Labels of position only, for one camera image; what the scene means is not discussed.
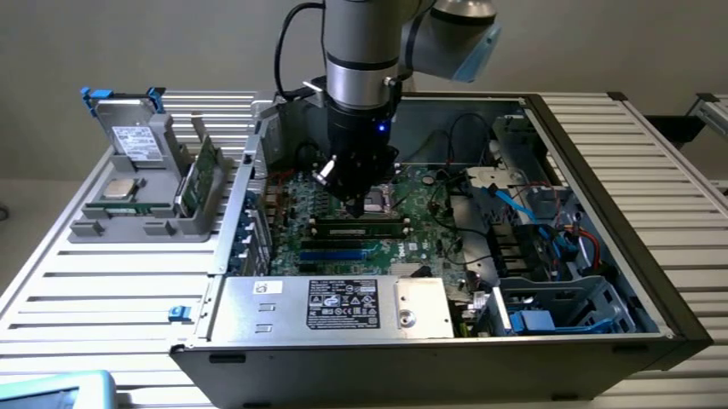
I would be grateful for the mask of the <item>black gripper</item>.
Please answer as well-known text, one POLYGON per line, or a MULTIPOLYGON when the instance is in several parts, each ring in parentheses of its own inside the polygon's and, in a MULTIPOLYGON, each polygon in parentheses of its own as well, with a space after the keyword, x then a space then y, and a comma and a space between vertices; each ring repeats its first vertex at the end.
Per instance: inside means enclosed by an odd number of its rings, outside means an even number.
POLYGON ((388 105, 356 109, 330 101, 326 106, 329 160, 313 176, 356 218, 365 213, 372 187, 386 182, 394 172, 400 151, 389 144, 392 118, 388 105))

